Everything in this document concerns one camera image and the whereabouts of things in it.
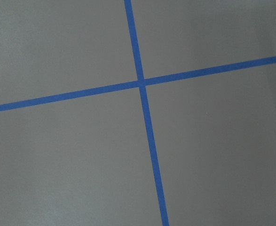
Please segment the blue tape line crosswise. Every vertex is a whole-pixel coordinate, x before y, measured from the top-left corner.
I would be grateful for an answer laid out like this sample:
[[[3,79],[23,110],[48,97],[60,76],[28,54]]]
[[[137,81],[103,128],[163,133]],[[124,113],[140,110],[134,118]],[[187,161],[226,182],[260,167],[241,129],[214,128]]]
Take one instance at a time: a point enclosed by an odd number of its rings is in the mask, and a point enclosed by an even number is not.
[[[276,64],[276,56],[0,104],[0,112],[271,64]]]

